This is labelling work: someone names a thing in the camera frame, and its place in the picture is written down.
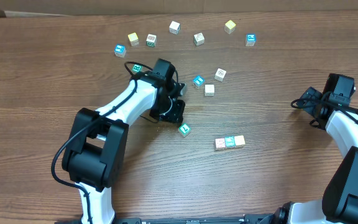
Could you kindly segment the white grapes picture block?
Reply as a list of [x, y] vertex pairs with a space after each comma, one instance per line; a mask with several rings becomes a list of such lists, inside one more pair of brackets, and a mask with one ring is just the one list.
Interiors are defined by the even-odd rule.
[[179, 128], [178, 128], [179, 133], [183, 136], [186, 137], [187, 135], [189, 135], [189, 133], [191, 132], [191, 128], [186, 124], [183, 123]]

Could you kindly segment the red letter U block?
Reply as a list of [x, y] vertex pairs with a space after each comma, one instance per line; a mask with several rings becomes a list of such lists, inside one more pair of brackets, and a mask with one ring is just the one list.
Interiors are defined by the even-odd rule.
[[225, 138], [217, 138], [215, 139], [215, 150], [220, 151], [226, 148]]

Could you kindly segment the white block blue side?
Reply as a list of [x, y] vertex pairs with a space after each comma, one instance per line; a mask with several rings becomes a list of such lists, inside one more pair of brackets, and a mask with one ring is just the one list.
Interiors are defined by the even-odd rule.
[[234, 136], [228, 136], [224, 138], [226, 148], [233, 148], [236, 146]]

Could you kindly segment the yellow side picture block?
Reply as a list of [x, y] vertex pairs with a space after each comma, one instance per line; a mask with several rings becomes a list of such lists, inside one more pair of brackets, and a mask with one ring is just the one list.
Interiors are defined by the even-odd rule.
[[235, 136], [234, 144], [235, 144], [235, 147], [243, 147], [246, 144], [244, 136], [243, 135]]

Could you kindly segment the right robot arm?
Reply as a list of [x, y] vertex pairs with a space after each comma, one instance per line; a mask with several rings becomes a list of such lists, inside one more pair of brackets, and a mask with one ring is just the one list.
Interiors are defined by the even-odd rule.
[[350, 106], [356, 90], [352, 77], [331, 73], [323, 91], [309, 87], [292, 108], [313, 117], [310, 126], [326, 131], [342, 156], [342, 162], [320, 200], [288, 202], [262, 223], [358, 224], [358, 109]]

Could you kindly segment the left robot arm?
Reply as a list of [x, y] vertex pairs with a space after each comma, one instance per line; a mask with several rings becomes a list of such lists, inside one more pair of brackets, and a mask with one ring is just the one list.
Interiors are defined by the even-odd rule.
[[158, 59], [153, 68], [130, 76], [128, 87], [112, 102], [77, 112], [68, 140], [52, 160], [53, 178], [80, 192], [83, 214], [77, 223], [114, 223], [111, 187], [138, 117], [149, 111], [155, 123], [183, 122], [186, 84], [178, 81], [171, 62]]

